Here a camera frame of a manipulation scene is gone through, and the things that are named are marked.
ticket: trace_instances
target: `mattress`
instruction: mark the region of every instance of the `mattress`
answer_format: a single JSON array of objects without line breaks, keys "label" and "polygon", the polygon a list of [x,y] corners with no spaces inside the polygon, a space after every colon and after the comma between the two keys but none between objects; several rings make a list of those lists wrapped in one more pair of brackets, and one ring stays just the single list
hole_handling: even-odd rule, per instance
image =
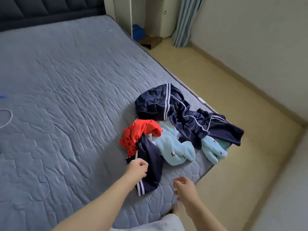
[{"label": "mattress", "polygon": [[[125,172],[119,139],[137,117],[134,101],[168,82],[191,110],[210,111],[109,16],[0,33],[0,108],[13,112],[0,129],[1,230],[51,230],[107,190]],[[0,112],[0,123],[8,118]],[[201,151],[165,162],[159,187],[131,191],[113,227],[159,220],[176,202],[172,179],[196,183],[211,167]]]}]

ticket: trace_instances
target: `blue striped curtain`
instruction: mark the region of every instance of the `blue striped curtain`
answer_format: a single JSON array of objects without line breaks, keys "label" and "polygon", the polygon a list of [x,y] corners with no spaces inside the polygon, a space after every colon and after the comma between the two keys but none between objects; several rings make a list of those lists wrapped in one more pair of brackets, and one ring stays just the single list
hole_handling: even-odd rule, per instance
[{"label": "blue striped curtain", "polygon": [[202,0],[182,0],[177,26],[172,35],[173,45],[177,48],[187,47],[190,30]]}]

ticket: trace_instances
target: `blue mattress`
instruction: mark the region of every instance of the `blue mattress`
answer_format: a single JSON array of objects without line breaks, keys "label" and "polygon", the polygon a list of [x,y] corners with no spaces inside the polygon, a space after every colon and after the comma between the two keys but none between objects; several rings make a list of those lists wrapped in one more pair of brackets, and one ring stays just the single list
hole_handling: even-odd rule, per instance
[{"label": "blue mattress", "polygon": [[[97,198],[125,172],[119,139],[137,117],[134,101],[171,82],[192,110],[210,111],[108,16],[0,33],[1,230],[48,231]],[[9,115],[0,112],[0,123]],[[113,227],[159,220],[176,198],[172,179],[195,183],[212,167],[196,160],[164,164],[159,187],[131,191]]]}]

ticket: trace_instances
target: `beige floor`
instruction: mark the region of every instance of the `beige floor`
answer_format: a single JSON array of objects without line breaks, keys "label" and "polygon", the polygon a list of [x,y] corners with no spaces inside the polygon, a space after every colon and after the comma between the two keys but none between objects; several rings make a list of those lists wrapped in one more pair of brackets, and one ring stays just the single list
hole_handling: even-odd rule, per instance
[{"label": "beige floor", "polygon": [[[229,231],[241,230],[302,128],[191,48],[177,49],[166,39],[149,53],[245,130],[241,147],[232,146],[228,157],[197,184],[203,202],[222,224]],[[195,230],[183,206],[179,210],[185,229]]]}]

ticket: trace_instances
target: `hand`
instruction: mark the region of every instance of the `hand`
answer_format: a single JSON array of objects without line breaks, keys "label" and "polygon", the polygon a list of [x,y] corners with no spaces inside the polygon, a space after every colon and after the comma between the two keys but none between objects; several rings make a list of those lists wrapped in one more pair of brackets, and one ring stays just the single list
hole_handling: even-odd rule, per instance
[{"label": "hand", "polygon": [[178,196],[177,200],[183,203],[187,215],[192,217],[194,208],[202,204],[196,186],[187,177],[178,177],[173,180],[173,187],[176,189],[174,194]]},{"label": "hand", "polygon": [[147,175],[146,172],[148,171],[148,165],[149,164],[145,160],[140,158],[134,159],[128,164],[124,176],[131,184],[132,189]]}]

